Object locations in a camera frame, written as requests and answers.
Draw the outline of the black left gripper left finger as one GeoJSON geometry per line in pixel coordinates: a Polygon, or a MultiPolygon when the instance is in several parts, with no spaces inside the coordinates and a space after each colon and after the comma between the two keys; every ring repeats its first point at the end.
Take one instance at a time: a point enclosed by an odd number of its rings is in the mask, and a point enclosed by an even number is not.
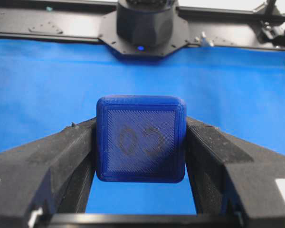
{"type": "Polygon", "coordinates": [[[0,228],[34,226],[37,212],[83,213],[95,173],[96,119],[0,153],[0,228]]]}

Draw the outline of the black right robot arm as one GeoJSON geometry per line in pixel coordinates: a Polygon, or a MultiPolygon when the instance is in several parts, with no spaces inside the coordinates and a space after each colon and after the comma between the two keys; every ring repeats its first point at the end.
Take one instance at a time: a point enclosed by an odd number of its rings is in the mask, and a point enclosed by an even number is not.
{"type": "Polygon", "coordinates": [[[119,0],[116,8],[118,36],[134,45],[154,47],[172,36],[173,0],[119,0]]]}

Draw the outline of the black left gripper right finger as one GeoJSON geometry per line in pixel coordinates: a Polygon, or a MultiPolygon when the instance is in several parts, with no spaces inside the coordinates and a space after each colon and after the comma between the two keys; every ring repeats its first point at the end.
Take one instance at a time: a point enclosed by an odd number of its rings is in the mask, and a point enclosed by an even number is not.
{"type": "Polygon", "coordinates": [[[285,228],[285,155],[190,117],[186,125],[196,212],[234,215],[244,228],[285,228]]]}

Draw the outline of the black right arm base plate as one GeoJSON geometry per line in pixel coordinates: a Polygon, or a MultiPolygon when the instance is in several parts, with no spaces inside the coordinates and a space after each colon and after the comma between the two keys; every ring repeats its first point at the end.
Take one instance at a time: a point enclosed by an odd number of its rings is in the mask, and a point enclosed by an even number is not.
{"type": "Polygon", "coordinates": [[[126,9],[102,16],[99,39],[123,55],[164,57],[188,45],[189,23],[174,9],[126,9]]]}

